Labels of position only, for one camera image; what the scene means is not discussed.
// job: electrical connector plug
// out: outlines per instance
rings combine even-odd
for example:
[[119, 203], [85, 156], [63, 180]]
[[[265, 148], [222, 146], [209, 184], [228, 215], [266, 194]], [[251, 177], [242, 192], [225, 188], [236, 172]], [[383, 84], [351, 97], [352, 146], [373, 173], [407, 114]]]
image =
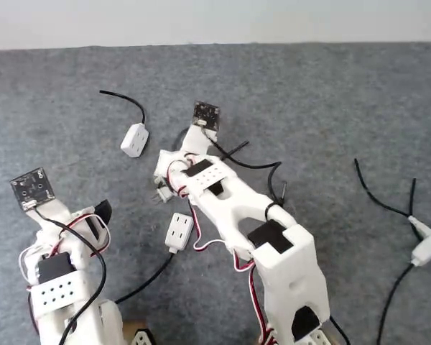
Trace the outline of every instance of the electrical connector plug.
[[170, 227], [167, 230], [165, 244], [171, 253], [177, 253], [187, 246], [193, 229], [193, 218], [181, 213], [174, 213]]
[[133, 124], [124, 136], [120, 148], [131, 158], [141, 155], [149, 138], [149, 131], [143, 123]]
[[423, 266], [431, 261], [431, 228], [414, 216], [410, 216], [408, 219], [424, 238], [412, 252], [412, 264], [418, 267]]

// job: red wire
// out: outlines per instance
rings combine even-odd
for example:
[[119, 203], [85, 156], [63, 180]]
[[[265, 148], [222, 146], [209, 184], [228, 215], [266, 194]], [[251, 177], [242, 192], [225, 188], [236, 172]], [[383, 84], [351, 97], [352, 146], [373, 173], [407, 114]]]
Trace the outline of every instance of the red wire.
[[247, 262], [246, 264], [244, 264], [243, 266], [239, 267], [239, 257], [238, 257], [238, 255], [237, 255], [237, 253], [236, 253], [236, 252], [234, 252], [234, 257], [235, 257], [235, 265], [236, 265], [236, 268], [237, 268], [238, 270], [244, 270], [245, 268], [247, 268], [247, 267], [251, 266], [251, 265], [252, 265], [252, 263], [254, 262], [253, 260], [251, 260], [251, 261], [248, 261], [248, 262]]
[[[72, 220], [72, 221], [68, 224], [68, 226], [69, 226], [69, 227], [71, 227], [73, 224], [77, 223], [79, 220], [81, 220], [81, 219], [83, 219], [83, 218], [89, 218], [89, 217], [91, 217], [93, 214], [94, 214], [94, 213], [85, 213], [85, 214], [82, 214], [81, 216], [79, 216], [79, 217], [75, 218], [74, 220]], [[57, 244], [57, 245], [52, 249], [52, 251], [51, 251], [51, 253], [50, 253], [50, 257], [52, 257], [54, 254], [56, 254], [56, 253], [59, 251], [59, 247], [60, 247], [60, 243], [59, 243], [59, 244]], [[100, 249], [99, 249], [99, 251], [100, 251], [100, 252], [102, 252], [106, 247], [107, 247], [107, 244], [106, 244], [104, 247], [100, 248]]]
[[257, 298], [257, 294], [256, 294], [256, 287], [254, 285], [254, 270], [255, 270], [255, 268], [256, 268], [256, 266], [254, 265], [251, 268], [251, 270], [249, 271], [249, 288], [251, 289], [251, 292], [252, 292], [252, 301], [254, 302], [254, 308], [256, 309], [256, 313], [258, 313], [258, 315], [259, 315], [261, 329], [262, 329], [262, 333], [264, 335], [260, 341], [260, 344], [262, 344], [262, 345], [278, 344], [274, 338], [270, 338], [270, 340], [268, 340], [268, 342], [267, 342], [267, 339], [268, 339], [270, 333], [273, 331], [273, 328], [267, 328], [267, 325], [265, 324], [264, 315], [261, 312], [259, 299]]

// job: white plug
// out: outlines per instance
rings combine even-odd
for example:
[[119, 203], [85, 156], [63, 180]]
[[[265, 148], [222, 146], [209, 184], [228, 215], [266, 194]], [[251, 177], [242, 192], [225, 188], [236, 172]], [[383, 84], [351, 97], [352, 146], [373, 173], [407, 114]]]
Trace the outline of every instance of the white plug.
[[145, 129], [143, 123], [133, 124], [124, 136], [120, 148], [131, 158], [138, 157], [144, 150], [148, 138], [149, 131]]
[[146, 331], [138, 330], [131, 345], [153, 345], [153, 343]]
[[184, 250], [193, 229], [193, 218], [181, 213], [174, 213], [167, 230], [165, 244], [171, 253]]
[[424, 238], [412, 252], [412, 264], [423, 266], [431, 261], [431, 228], [414, 216], [410, 216], [409, 221]]

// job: black cable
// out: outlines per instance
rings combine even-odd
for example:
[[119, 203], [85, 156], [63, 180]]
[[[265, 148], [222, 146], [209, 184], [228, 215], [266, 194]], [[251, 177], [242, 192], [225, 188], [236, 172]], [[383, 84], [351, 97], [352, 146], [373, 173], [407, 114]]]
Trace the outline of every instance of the black cable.
[[155, 279], [158, 278], [158, 276], [164, 271], [164, 269], [168, 266], [168, 264], [171, 262], [172, 258], [174, 257], [173, 253], [170, 253], [170, 255], [167, 257], [166, 261], [161, 265], [161, 267], [142, 285], [140, 285], [137, 289], [131, 291], [130, 293], [126, 294], [125, 296], [119, 298], [115, 301], [116, 304], [119, 304], [121, 302], [124, 302], [125, 300], [133, 297], [134, 295], [140, 293], [144, 288], [149, 286], [153, 283]]
[[32, 308], [32, 296], [30, 293], [27, 296], [27, 305], [29, 306], [30, 320], [32, 321], [32, 325], [34, 326], [35, 332], [39, 335], [40, 333], [38, 331], [37, 322], [36, 322], [35, 317], [34, 317], [34, 309]]
[[189, 127], [185, 127], [180, 133], [177, 135], [177, 137], [174, 139], [174, 142], [172, 143], [171, 150], [177, 151], [179, 148], [179, 143], [182, 141], [182, 138], [184, 137], [185, 133], [188, 132]]
[[[417, 179], [416, 178], [412, 179], [412, 185], [410, 187], [410, 196], [409, 196], [409, 213], [406, 213], [406, 212], [403, 212], [401, 210], [398, 210], [397, 208], [388, 206], [385, 203], [382, 203], [379, 199], [377, 199], [374, 196], [374, 194], [371, 193], [371, 191], [367, 187], [366, 183], [364, 182], [364, 179], [363, 179], [362, 173], [361, 173], [361, 168], [359, 167], [359, 162], [356, 158], [354, 159], [354, 165], [356, 166], [356, 171], [358, 173], [359, 181], [361, 182], [362, 187], [364, 188], [364, 190], [366, 191], [366, 193], [369, 195], [369, 197], [372, 199], [372, 201], [374, 203], [376, 203], [377, 205], [379, 205], [379, 206], [381, 206], [381, 207], [383, 207], [389, 211], [393, 211], [393, 212], [396, 212], [398, 214], [401, 214], [406, 218], [409, 218], [409, 216], [413, 215], [415, 186], [417, 185]], [[410, 224], [410, 227], [412, 228], [412, 232], [414, 233], [415, 237], [417, 237], [418, 241], [421, 242], [423, 240], [423, 238], [422, 238], [422, 235], [420, 235], [420, 233], [418, 232], [417, 228], [415, 228], [415, 226], [412, 223]]]
[[282, 164], [282, 162], [273, 162], [273, 163], [264, 164], [264, 165], [250, 165], [250, 164], [240, 162], [239, 160], [234, 159], [227, 151], [225, 151], [222, 148], [222, 146], [220, 146], [217, 142], [215, 142], [212, 138], [210, 138], [204, 129], [203, 129], [203, 133], [210, 140], [210, 142], [212, 142], [214, 147], [223, 154], [224, 157], [228, 158], [231, 162], [239, 165], [240, 167], [246, 167], [248, 169], [267, 169], [271, 167], [272, 169], [270, 170], [270, 173], [268, 174], [268, 179], [267, 179], [268, 191], [275, 203], [277, 203], [280, 206], [284, 205], [284, 198], [277, 197], [276, 193], [273, 190], [273, 183], [272, 183], [273, 174], [276, 171], [276, 169]]
[[379, 205], [379, 206], [381, 206], [381, 207], [385, 208], [386, 210], [389, 210], [389, 211], [393, 211], [393, 212], [399, 213], [399, 214], [403, 215], [404, 217], [408, 217], [408, 216], [410, 216], [409, 214], [407, 214], [407, 213], [405, 213], [405, 212], [403, 212], [403, 211], [401, 211], [401, 210], [398, 210], [397, 208], [394, 208], [394, 207], [388, 206], [388, 205], [386, 205], [385, 203], [382, 203], [379, 199], [377, 199], [377, 198], [374, 196], [374, 194], [372, 194], [372, 193], [371, 193], [371, 191], [367, 188], [367, 185], [366, 185], [366, 183], [364, 182], [364, 179], [363, 179], [363, 177], [362, 177], [362, 173], [361, 173], [361, 169], [360, 169], [360, 167], [359, 167], [358, 160], [357, 160], [356, 158], [354, 159], [354, 165], [356, 166], [356, 171], [357, 171], [357, 173], [358, 173], [359, 181], [361, 182], [362, 187], [364, 188], [364, 190], [366, 191], [367, 195], [369, 196], [369, 198], [370, 198], [370, 199], [372, 199], [372, 201], [373, 201], [374, 203], [376, 203], [377, 205]]
[[121, 93], [112, 92], [112, 91], [106, 91], [106, 90], [99, 90], [99, 93], [102, 93], [104, 95], [110, 95], [110, 96], [115, 96], [115, 97], [119, 97], [119, 98], [122, 98], [122, 99], [126, 99], [127, 101], [130, 101], [131, 103], [137, 105], [141, 109], [141, 112], [142, 112], [142, 121], [141, 121], [141, 123], [145, 124], [145, 109], [134, 98], [122, 95]]
[[340, 335], [343, 337], [343, 339], [345, 339], [346, 345], [351, 345], [350, 339], [345, 334], [345, 332], [340, 327], [340, 325], [337, 323], [337, 321], [335, 321], [335, 319], [333, 318], [333, 316], [330, 316], [329, 319], [330, 319], [330, 322], [333, 324], [333, 326], [337, 329], [338, 333], [340, 333]]
[[388, 295], [388, 300], [386, 301], [386, 304], [383, 308], [383, 313], [381, 314], [380, 324], [379, 324], [379, 335], [376, 339], [376, 344], [381, 344], [381, 335], [383, 334], [383, 328], [385, 325], [385, 319], [386, 315], [388, 313], [389, 305], [391, 304], [391, 300], [393, 299], [394, 293], [396, 292], [396, 289], [399, 287], [399, 284], [404, 279], [404, 277], [414, 268], [415, 266], [413, 264], [409, 264], [407, 268], [402, 272], [402, 274], [397, 278], [396, 282], [393, 285], [393, 288], [391, 289], [391, 292]]
[[[414, 178], [412, 180], [412, 186], [410, 187], [410, 198], [409, 198], [409, 215], [413, 216], [414, 214], [414, 194], [415, 194], [415, 186], [417, 184], [417, 179]], [[418, 232], [417, 228], [414, 226], [414, 224], [410, 223], [410, 227], [412, 228], [412, 232], [414, 233], [415, 237], [417, 237], [418, 242], [421, 242], [423, 240], [422, 235]]]
[[248, 144], [249, 144], [249, 140], [244, 140], [242, 143], [240, 143], [240, 145], [228, 151], [227, 155], [223, 155], [221, 157], [221, 160], [226, 160], [228, 156], [234, 155], [235, 153], [237, 153], [239, 150], [241, 150], [243, 147], [245, 147]]
[[54, 225], [59, 226], [60, 228], [70, 232], [73, 236], [77, 237], [80, 241], [82, 241], [82, 243], [84, 243], [84, 245], [86, 245], [97, 256], [97, 258], [99, 259], [99, 262], [101, 263], [101, 266], [102, 266], [102, 278], [101, 278], [101, 282], [99, 283], [98, 288], [96, 289], [94, 294], [90, 297], [90, 299], [87, 300], [86, 303], [80, 308], [80, 310], [70, 319], [70, 322], [65, 327], [64, 333], [62, 333], [61, 339], [59, 341], [59, 345], [63, 345], [65, 343], [65, 340], [68, 337], [68, 334], [70, 333], [70, 330], [72, 329], [72, 327], [77, 322], [77, 319], [80, 317], [81, 314], [83, 314], [83, 312], [86, 309], [88, 309], [88, 307], [94, 302], [94, 300], [96, 300], [96, 298], [101, 294], [103, 286], [106, 283], [107, 266], [106, 266], [106, 262], [103, 260], [102, 254], [87, 239], [85, 239], [83, 236], [81, 236], [78, 232], [76, 232], [75, 230], [73, 230], [69, 226], [65, 225], [64, 223], [60, 223], [59, 221], [55, 221], [54, 219], [49, 219], [49, 218], [43, 216], [37, 210], [36, 207], [34, 207], [33, 209], [35, 210], [35, 212], [37, 212], [37, 214], [43, 220], [49, 221], [50, 223], [53, 223]]

